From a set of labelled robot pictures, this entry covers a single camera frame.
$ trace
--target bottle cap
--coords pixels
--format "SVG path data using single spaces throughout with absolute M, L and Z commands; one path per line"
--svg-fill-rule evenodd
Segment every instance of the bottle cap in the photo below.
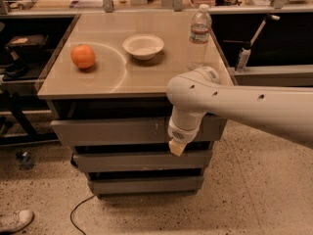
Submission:
M 200 10 L 201 12 L 207 12 L 208 9 L 209 9 L 208 4 L 200 4 L 200 5 L 199 5 L 199 10 Z

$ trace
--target water bottle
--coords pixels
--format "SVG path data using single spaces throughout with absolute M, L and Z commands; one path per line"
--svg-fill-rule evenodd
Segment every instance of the water bottle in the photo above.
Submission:
M 191 21 L 187 61 L 189 70 L 201 67 L 204 62 L 208 36 L 212 26 L 212 18 L 208 9 L 207 4 L 200 4 Z

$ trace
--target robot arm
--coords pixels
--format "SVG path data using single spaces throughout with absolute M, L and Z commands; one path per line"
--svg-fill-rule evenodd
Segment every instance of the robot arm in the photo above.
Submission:
M 215 114 L 313 148 L 313 89 L 223 86 L 218 73 L 200 68 L 173 77 L 166 90 L 173 105 L 168 134 L 180 156 L 197 136 L 206 113 Z

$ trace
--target orange object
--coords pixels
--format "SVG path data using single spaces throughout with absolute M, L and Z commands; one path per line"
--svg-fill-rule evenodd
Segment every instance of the orange object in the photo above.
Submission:
M 80 69 L 91 68 L 96 62 L 94 50 L 87 44 L 74 46 L 70 51 L 72 62 Z

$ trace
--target countertop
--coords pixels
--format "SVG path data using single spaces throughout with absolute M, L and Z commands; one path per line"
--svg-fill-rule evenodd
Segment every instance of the countertop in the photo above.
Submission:
M 164 94 L 169 79 L 186 68 L 190 21 L 194 12 L 84 13 L 38 91 L 40 99 L 86 99 Z M 137 61 L 122 48 L 135 34 L 149 33 L 164 41 L 149 61 Z M 89 70 L 70 59 L 77 44 L 89 44 L 97 60 Z M 205 64 L 216 69 L 222 84 L 233 85 L 210 37 Z

